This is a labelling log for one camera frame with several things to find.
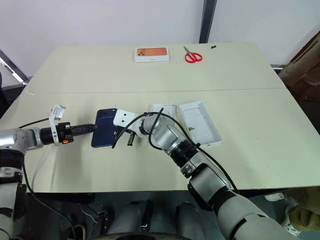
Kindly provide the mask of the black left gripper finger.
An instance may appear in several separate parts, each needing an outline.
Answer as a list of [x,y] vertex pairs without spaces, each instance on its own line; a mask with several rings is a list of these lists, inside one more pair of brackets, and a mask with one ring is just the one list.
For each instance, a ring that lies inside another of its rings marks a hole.
[[73,128],[72,129],[72,136],[82,136],[86,134],[93,133],[96,130],[96,128]]
[[73,132],[94,132],[98,129],[98,126],[92,123],[75,125],[71,127]]

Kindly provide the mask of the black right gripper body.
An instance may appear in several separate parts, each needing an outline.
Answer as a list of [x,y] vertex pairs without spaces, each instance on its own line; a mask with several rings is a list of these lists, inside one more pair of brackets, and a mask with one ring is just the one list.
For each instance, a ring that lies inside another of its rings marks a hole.
[[120,127],[120,136],[122,136],[124,133],[128,133],[128,134],[130,134],[131,132],[134,132],[134,131],[132,131],[132,130],[130,130],[130,129],[128,129],[128,128],[125,128],[125,127],[123,127],[123,126],[117,126],[117,127]]

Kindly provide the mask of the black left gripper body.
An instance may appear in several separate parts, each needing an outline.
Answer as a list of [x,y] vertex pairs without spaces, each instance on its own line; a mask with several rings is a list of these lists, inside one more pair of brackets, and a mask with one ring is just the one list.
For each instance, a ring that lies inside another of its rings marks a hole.
[[58,142],[61,144],[68,144],[74,141],[73,127],[69,122],[62,122],[56,125]]

